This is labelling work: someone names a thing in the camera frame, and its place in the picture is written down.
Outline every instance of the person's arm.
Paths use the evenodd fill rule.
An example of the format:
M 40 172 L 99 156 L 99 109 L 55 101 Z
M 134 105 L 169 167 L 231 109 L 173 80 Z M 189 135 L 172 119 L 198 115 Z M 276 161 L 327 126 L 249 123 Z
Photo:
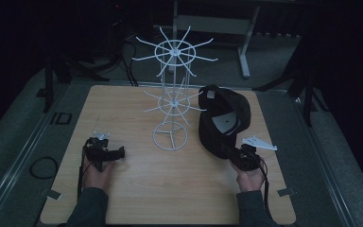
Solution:
M 105 192 L 109 185 L 114 162 L 109 162 L 103 172 L 90 165 L 84 158 L 83 190 L 78 198 L 78 204 L 67 220 L 66 226 L 105 226 L 108 208 L 108 195 Z
M 239 223 L 244 227 L 276 227 L 279 226 L 267 214 L 262 198 L 261 186 L 264 183 L 264 175 L 261 169 L 242 171 L 231 163 L 237 172 L 237 183 L 241 193 L 237 194 L 239 210 Z

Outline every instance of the dark long sleeve shirt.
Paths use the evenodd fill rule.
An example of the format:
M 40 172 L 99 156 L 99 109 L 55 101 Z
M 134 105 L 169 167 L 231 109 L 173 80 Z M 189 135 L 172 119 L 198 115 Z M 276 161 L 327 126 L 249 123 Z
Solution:
M 268 217 L 264 208 L 261 191 L 237 194 L 240 226 L 276 227 L 279 226 Z M 108 195 L 99 188 L 86 188 L 82 191 L 66 226 L 103 227 L 108 207 Z

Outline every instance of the table top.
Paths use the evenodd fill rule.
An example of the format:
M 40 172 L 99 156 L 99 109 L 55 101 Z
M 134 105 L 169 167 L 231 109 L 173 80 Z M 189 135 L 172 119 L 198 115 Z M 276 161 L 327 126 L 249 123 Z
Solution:
M 271 144 L 267 125 L 256 94 L 236 91 L 251 105 L 251 125 L 237 136 L 256 136 Z M 196 95 L 190 88 L 188 94 Z M 108 224 L 237 224 L 235 194 L 239 192 L 236 172 L 229 162 L 216 158 L 199 141 L 198 97 L 190 98 L 184 119 L 175 121 L 186 128 L 186 144 L 177 150 L 158 148 L 154 129 L 165 120 L 156 109 L 160 87 L 93 86 L 85 101 L 76 128 L 60 164 L 52 190 L 60 192 L 58 201 L 48 199 L 41 214 L 45 224 L 64 223 L 77 203 L 78 168 L 85 141 L 93 131 L 108 132 L 108 149 L 124 146 L 125 159 L 112 171 L 107 212 Z M 273 150 L 257 149 L 268 166 L 268 204 L 279 224 L 290 224 L 296 216 L 289 196 L 280 197 L 285 180 Z

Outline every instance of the rotating display stand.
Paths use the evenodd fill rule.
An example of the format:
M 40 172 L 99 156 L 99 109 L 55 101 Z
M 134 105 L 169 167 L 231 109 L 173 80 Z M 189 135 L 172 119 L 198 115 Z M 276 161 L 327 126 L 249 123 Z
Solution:
M 154 129 L 152 139 L 155 145 L 159 148 L 164 150 L 177 150 L 185 145 L 188 134 L 184 125 L 176 121 L 176 117 L 181 117 L 185 124 L 189 126 L 190 124 L 184 117 L 184 114 L 187 113 L 189 109 L 205 111 L 190 106 L 190 98 L 199 95 L 195 94 L 190 96 L 188 94 L 190 76 L 197 76 L 191 71 L 191 63 L 195 59 L 204 61 L 217 61 L 217 59 L 207 59 L 197 56 L 196 47 L 208 44 L 213 39 L 201 44 L 191 45 L 185 41 L 185 38 L 190 31 L 190 27 L 187 29 L 181 40 L 169 40 L 161 28 L 160 30 L 165 38 L 165 41 L 160 44 L 152 44 L 137 37 L 139 42 L 155 46 L 154 55 L 140 59 L 133 59 L 135 61 L 143 61 L 156 58 L 161 65 L 161 71 L 157 77 L 161 78 L 162 94 L 160 96 L 155 96 L 145 92 L 148 96 L 153 96 L 158 99 L 157 107 L 145 110 L 145 112 L 160 110 L 163 114 L 165 114 L 164 121 Z M 165 69 L 167 67 L 173 67 L 174 70 L 172 70 L 173 80 L 166 86 Z M 177 84 L 178 67 L 183 67 L 185 69 L 185 75 L 180 84 Z

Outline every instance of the black hat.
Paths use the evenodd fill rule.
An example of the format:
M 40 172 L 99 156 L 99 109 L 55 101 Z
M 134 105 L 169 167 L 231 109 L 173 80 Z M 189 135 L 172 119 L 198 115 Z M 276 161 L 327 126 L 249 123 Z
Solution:
M 199 89 L 199 140 L 208 151 L 228 159 L 222 145 L 235 147 L 237 134 L 251 122 L 250 103 L 232 90 L 208 85 Z

